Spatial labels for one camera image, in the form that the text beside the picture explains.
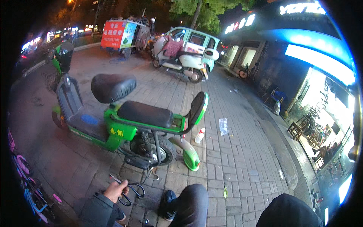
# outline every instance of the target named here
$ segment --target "blue sticker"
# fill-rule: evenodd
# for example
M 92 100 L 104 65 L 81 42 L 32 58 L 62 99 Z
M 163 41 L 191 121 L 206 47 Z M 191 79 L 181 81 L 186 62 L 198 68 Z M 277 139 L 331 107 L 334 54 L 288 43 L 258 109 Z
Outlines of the blue sticker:
M 86 124 L 90 124 L 90 125 L 97 125 L 98 124 L 98 119 L 95 118 L 94 116 L 88 115 L 88 114 L 83 114 L 81 116 L 81 120 L 86 123 Z

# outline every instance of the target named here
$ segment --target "green electric scooter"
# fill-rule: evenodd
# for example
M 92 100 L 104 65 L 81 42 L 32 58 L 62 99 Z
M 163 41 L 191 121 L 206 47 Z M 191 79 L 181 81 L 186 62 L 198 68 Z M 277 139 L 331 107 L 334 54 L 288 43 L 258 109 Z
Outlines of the green electric scooter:
M 198 170 L 198 155 L 182 135 L 203 117 L 208 105 L 206 92 L 200 92 L 192 101 L 189 113 L 182 116 L 134 101 L 116 105 L 116 101 L 135 89 L 135 76 L 98 74 L 91 82 L 92 93 L 100 103 L 109 105 L 103 113 L 95 113 L 83 104 L 78 82 L 68 74 L 72 54 L 73 46 L 65 42 L 51 50 L 46 59 L 59 71 L 50 86 L 59 102 L 52 108 L 53 121 L 58 127 L 70 130 L 108 151 L 121 152 L 126 163 L 143 170 L 172 162 L 176 156 L 175 144 L 183 149 L 186 166 L 193 171 Z M 175 136 L 167 140 L 167 133 Z M 129 141 L 130 149 L 121 148 L 126 141 Z

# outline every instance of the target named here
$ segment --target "plastic bag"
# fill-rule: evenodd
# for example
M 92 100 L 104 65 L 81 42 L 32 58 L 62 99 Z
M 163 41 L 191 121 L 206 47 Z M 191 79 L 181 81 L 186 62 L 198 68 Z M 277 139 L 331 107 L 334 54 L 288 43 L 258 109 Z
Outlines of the plastic bag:
M 220 118 L 219 119 L 219 130 L 221 131 L 221 135 L 225 135 L 227 133 L 229 133 L 229 131 L 227 130 L 227 118 Z
M 280 109 L 281 109 L 281 104 L 280 102 L 276 102 L 275 106 L 274 106 L 274 114 L 276 115 L 280 115 Z

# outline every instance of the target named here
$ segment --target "white scooter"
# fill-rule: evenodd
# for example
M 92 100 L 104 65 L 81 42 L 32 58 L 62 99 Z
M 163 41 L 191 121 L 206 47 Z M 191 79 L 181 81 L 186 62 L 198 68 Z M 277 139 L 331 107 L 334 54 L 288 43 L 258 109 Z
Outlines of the white scooter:
M 207 48 L 203 54 L 191 53 L 185 51 L 178 51 L 175 57 L 165 56 L 167 48 L 164 46 L 172 39 L 174 42 L 180 42 L 179 45 L 183 45 L 183 40 L 179 38 L 175 41 L 171 36 L 163 36 L 156 40 L 152 51 L 152 64 L 155 68 L 164 66 L 170 69 L 182 73 L 189 78 L 189 81 L 197 84 L 202 81 L 203 76 L 208 79 L 207 64 L 202 62 L 202 58 L 205 57 L 211 60 L 217 60 L 219 58 L 218 51 Z

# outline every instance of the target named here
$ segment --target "rear shock absorber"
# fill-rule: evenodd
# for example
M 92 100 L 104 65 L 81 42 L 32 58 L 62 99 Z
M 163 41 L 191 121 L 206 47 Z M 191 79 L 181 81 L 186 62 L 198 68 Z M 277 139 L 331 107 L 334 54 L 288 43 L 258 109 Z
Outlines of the rear shock absorber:
M 152 148 L 151 148 L 151 142 L 150 142 L 148 132 L 147 131 L 141 131 L 141 138 L 142 138 L 142 141 L 145 144 L 145 149 L 146 149 L 147 154 L 149 155 L 150 158 L 152 158 Z

